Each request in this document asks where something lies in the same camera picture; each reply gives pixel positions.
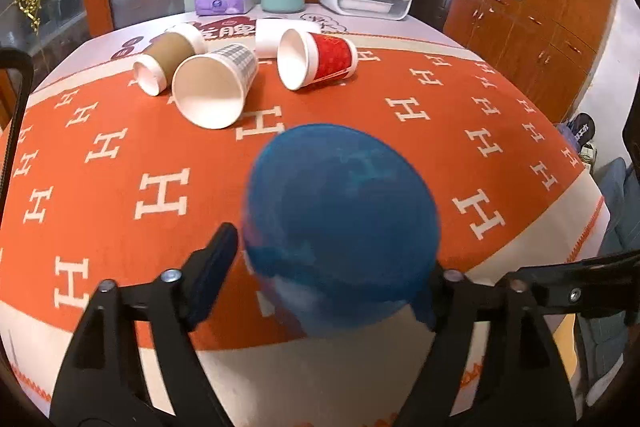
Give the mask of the blue translucent plastic cup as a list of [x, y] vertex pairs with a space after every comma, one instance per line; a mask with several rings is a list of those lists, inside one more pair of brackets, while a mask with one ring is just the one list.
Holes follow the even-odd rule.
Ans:
[[326, 336], [391, 317], [436, 265], [437, 207], [389, 145], [338, 124], [276, 136], [250, 169], [243, 242], [283, 322]]

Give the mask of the grey striped paper cup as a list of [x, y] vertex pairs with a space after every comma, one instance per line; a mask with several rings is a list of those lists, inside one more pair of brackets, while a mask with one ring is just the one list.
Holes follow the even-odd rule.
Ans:
[[224, 129], [237, 121], [258, 71], [255, 53], [241, 43], [187, 58], [175, 71], [171, 95], [195, 126]]

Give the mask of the brown sleeve paper cup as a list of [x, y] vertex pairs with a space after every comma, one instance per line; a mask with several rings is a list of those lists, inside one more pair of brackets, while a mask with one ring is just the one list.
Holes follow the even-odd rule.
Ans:
[[134, 79], [147, 95], [167, 90], [178, 66], [187, 58], [207, 52], [201, 31], [188, 23], [169, 28], [137, 56], [132, 65]]

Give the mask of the red patterned paper cup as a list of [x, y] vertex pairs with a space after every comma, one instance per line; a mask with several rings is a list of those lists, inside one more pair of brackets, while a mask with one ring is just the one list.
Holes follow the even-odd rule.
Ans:
[[288, 29], [277, 49], [278, 74], [290, 91], [315, 83], [345, 80], [358, 67], [356, 46], [348, 39]]

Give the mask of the plain white paper cup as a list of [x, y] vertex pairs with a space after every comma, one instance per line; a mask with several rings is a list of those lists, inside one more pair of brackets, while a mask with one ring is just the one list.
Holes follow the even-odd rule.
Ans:
[[279, 20], [260, 18], [255, 23], [255, 53], [259, 60], [275, 58], [285, 31], [303, 30], [320, 34], [321, 26], [310, 20]]

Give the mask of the white printed tablecloth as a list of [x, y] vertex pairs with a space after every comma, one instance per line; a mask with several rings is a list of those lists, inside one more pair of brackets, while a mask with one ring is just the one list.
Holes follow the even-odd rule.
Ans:
[[[47, 88], [50, 84], [74, 75], [76, 72], [137, 54], [149, 46], [156, 36], [181, 23], [196, 26], [211, 49], [216, 48], [217, 41], [220, 39], [245, 39], [252, 46], [255, 43], [256, 20], [268, 16], [260, 6], [255, 6], [244, 15], [235, 16], [198, 16], [193, 12], [185, 12], [117, 29], [83, 43], [64, 58], [61, 64], [40, 82], [39, 87]], [[345, 16], [333, 13], [320, 4], [308, 4], [305, 11], [291, 14], [289, 18], [311, 20], [324, 32], [418, 39], [454, 48], [459, 45], [441, 31], [412, 16], [402, 20]]]

